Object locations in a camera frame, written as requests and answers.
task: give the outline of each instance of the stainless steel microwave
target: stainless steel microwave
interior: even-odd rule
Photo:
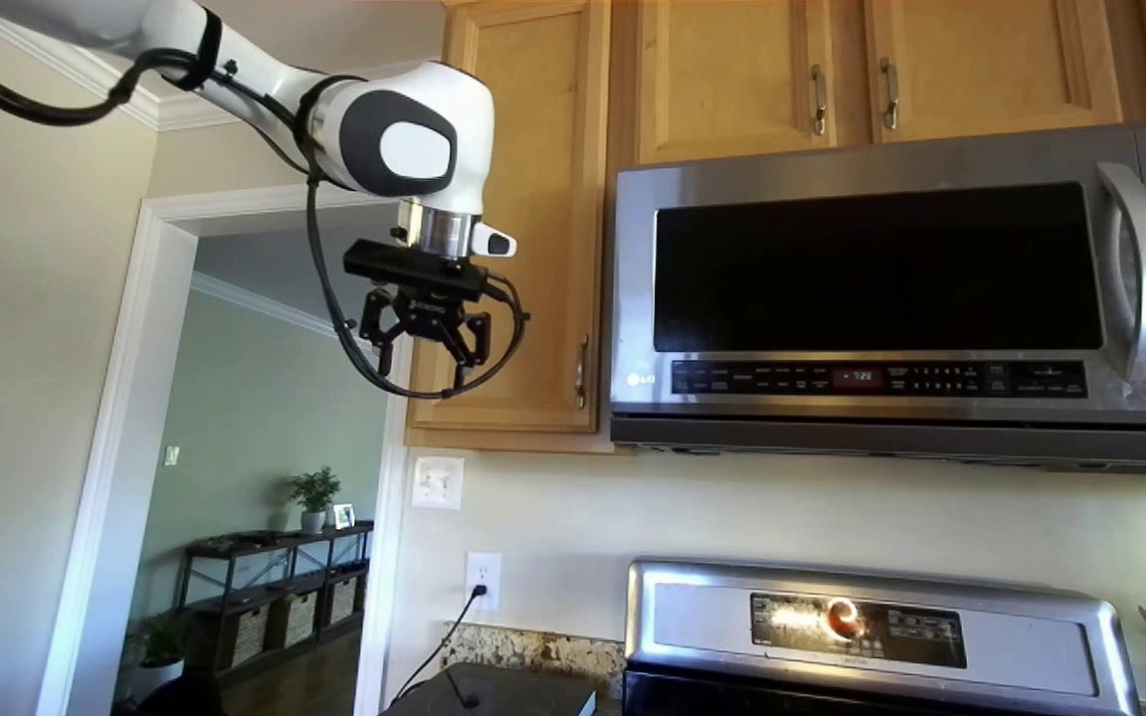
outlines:
[[[623,171],[613,439],[1146,463],[1146,124]]]

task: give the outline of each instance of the electrical outlet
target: electrical outlet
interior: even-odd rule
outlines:
[[[461,509],[463,506],[462,457],[424,455],[414,462],[414,508]]]
[[[484,597],[477,597],[471,606],[481,612],[496,612],[497,597],[502,590],[502,554],[496,552],[468,553],[465,599],[471,599],[471,590],[477,584],[485,584],[489,591],[486,591]]]

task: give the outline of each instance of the white door frame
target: white door frame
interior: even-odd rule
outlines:
[[[356,207],[387,200],[322,186],[317,207],[323,227],[346,226]],[[304,212],[303,184],[141,204],[37,716],[107,713],[113,698],[197,237],[304,227]],[[409,379],[408,340],[397,344],[394,359],[392,377],[403,385]],[[382,703],[403,517],[405,409],[403,398],[388,395],[356,716],[374,716]]]

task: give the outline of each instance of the stove knob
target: stove knob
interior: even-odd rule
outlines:
[[[861,615],[851,599],[831,599],[825,607],[825,622],[841,638],[854,639],[861,636]]]

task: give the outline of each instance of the microwave handle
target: microwave handle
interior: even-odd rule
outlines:
[[[1123,370],[1129,381],[1143,381],[1146,380],[1146,187],[1125,164],[1100,163],[1099,178],[1108,189],[1112,204],[1108,210],[1109,221],[1106,225],[1110,236],[1105,237],[1105,247],[1108,250],[1112,263],[1109,269],[1113,272],[1113,289],[1122,291],[1115,304],[1122,312],[1124,325],[1129,331],[1129,345],[1123,353]],[[1129,233],[1135,244],[1135,262],[1138,268],[1135,309],[1129,307],[1123,284],[1120,282],[1122,221],[1127,221],[1131,227]]]

